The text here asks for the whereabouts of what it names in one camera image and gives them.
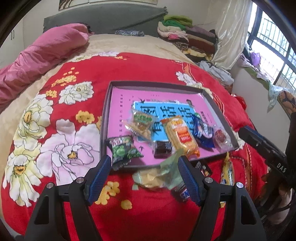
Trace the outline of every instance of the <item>yellow biscuit package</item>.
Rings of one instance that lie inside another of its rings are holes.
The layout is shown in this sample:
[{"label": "yellow biscuit package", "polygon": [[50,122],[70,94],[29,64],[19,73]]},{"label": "yellow biscuit package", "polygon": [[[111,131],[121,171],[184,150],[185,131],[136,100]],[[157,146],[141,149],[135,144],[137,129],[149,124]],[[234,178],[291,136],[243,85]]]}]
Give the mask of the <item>yellow biscuit package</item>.
[{"label": "yellow biscuit package", "polygon": [[183,149],[187,157],[191,155],[200,156],[200,151],[195,138],[192,136],[186,122],[179,115],[161,120],[168,139],[176,150]]}]

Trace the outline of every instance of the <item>folded clothes pile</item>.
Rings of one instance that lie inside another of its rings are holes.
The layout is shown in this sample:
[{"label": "folded clothes pile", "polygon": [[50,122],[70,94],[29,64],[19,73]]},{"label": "folded clothes pile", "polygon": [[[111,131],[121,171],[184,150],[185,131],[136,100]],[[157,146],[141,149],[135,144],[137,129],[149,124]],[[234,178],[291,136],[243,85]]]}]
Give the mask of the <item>folded clothes pile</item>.
[{"label": "folded clothes pile", "polygon": [[163,17],[163,21],[164,22],[166,22],[166,21],[174,21],[174,22],[177,22],[177,24],[181,24],[183,27],[184,26],[187,26],[187,27],[190,27],[190,28],[193,27],[192,19],[189,18],[189,17],[186,17],[186,16],[165,15]]},{"label": "folded clothes pile", "polygon": [[173,24],[173,25],[167,25],[167,26],[163,24],[164,21],[158,22],[158,28],[157,28],[158,34],[163,40],[172,43],[181,51],[187,50],[188,38],[187,38],[186,32],[182,30],[182,29],[186,29],[185,26],[177,23],[176,21],[173,21],[173,23],[170,23],[172,21],[173,20],[167,20],[168,23],[165,23],[165,24]]},{"label": "folded clothes pile", "polygon": [[193,26],[189,17],[166,15],[158,23],[157,31],[163,40],[174,44],[194,62],[211,61],[216,52],[217,36]]},{"label": "folded clothes pile", "polygon": [[[205,60],[207,61],[212,59],[217,49],[217,36],[213,32],[206,31],[199,26],[186,27],[189,48],[199,53],[205,53],[207,55]],[[193,54],[190,54],[188,58],[194,62],[201,61]]]}]

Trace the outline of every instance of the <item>purple bag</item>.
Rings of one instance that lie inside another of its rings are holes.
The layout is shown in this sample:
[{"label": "purple bag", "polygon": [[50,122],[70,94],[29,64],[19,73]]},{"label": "purple bag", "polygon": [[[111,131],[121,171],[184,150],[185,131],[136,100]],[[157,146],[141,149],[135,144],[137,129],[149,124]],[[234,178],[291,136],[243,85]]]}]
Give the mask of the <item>purple bag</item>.
[{"label": "purple bag", "polygon": [[253,66],[255,66],[256,68],[259,69],[260,68],[260,62],[261,62],[260,53],[251,52],[250,57],[251,57]]}]

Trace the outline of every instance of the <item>clear plastic snack bag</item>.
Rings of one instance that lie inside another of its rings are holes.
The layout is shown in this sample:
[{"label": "clear plastic snack bag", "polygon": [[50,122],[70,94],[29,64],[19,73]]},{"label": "clear plastic snack bag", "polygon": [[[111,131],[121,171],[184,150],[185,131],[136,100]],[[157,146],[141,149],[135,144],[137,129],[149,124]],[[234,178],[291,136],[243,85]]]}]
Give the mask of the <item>clear plastic snack bag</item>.
[{"label": "clear plastic snack bag", "polygon": [[225,130],[216,128],[213,140],[215,147],[223,152],[229,151],[232,148],[230,136]]},{"label": "clear plastic snack bag", "polygon": [[124,122],[126,129],[136,136],[152,141],[152,125],[158,118],[134,108],[131,109],[131,113],[131,118]]}]

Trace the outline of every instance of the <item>yellow flower print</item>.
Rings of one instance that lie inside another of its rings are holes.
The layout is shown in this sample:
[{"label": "yellow flower print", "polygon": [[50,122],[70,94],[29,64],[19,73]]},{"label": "yellow flower print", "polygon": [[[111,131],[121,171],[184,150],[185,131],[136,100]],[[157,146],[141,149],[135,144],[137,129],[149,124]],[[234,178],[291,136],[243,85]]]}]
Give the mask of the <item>yellow flower print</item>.
[{"label": "yellow flower print", "polygon": [[124,200],[120,203],[120,206],[124,209],[124,210],[129,210],[133,208],[133,205],[131,203],[130,200]]},{"label": "yellow flower print", "polygon": [[109,191],[110,196],[116,196],[117,193],[120,193],[119,182],[107,182],[107,185],[111,188]]},{"label": "yellow flower print", "polygon": [[126,60],[126,58],[123,58],[122,56],[117,56],[117,57],[114,57],[114,58]]},{"label": "yellow flower print", "polygon": [[109,186],[104,186],[102,191],[101,191],[101,194],[99,196],[99,199],[97,201],[95,201],[95,204],[99,205],[99,204],[102,204],[102,205],[106,205],[108,203],[107,200],[110,199],[110,196],[107,194],[108,191],[110,191],[111,188]]},{"label": "yellow flower print", "polygon": [[101,125],[102,125],[102,116],[98,116],[98,122],[96,123],[96,127],[101,131]]},{"label": "yellow flower print", "polygon": [[52,91],[52,90],[48,90],[46,91],[46,96],[50,96],[52,98],[56,98],[57,97],[57,91]]},{"label": "yellow flower print", "polygon": [[63,74],[63,78],[56,80],[54,83],[52,83],[52,87],[60,84],[61,86],[65,86],[67,83],[70,82],[76,82],[76,76],[75,75],[69,75],[73,73],[73,70],[75,69],[75,67],[72,67],[71,70],[69,72],[66,72]]},{"label": "yellow flower print", "polygon": [[85,122],[87,124],[91,124],[94,121],[94,115],[88,111],[80,110],[76,115],[76,120],[78,120],[79,123]]}]

